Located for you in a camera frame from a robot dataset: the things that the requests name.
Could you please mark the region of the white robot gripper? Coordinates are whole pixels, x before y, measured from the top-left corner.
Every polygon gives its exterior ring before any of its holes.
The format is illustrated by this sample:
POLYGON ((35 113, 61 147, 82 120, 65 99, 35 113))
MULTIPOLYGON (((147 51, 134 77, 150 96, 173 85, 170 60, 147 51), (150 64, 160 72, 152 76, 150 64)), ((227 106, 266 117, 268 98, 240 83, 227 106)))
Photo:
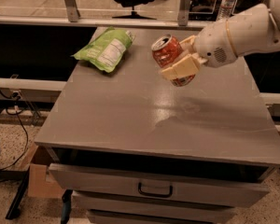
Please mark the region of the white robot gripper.
POLYGON ((192 54, 187 54, 180 61, 162 68, 161 76, 167 80, 196 75, 205 63, 209 67, 218 68, 237 60, 227 20, 209 24, 197 36, 191 35, 179 44, 183 50, 192 54))

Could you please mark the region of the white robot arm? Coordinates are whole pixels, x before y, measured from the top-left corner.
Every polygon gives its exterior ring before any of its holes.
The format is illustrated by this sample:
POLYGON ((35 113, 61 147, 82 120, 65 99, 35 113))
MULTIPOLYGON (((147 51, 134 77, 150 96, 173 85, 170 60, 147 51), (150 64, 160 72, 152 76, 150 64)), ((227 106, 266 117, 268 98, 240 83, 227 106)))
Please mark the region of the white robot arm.
POLYGON ((280 0, 215 21, 184 39, 182 47, 184 54, 162 68, 163 78, 193 76, 203 65, 218 68, 248 54, 280 51, 280 0))

